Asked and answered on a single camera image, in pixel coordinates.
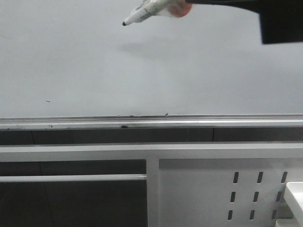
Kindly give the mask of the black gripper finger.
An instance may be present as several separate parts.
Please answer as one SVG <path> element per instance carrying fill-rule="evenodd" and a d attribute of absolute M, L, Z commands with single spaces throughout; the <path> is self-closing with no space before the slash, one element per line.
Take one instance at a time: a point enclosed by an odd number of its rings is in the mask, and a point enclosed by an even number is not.
<path fill-rule="evenodd" d="M 187 3 L 229 6 L 258 13 L 263 44 L 303 41 L 301 0 L 188 0 Z"/>

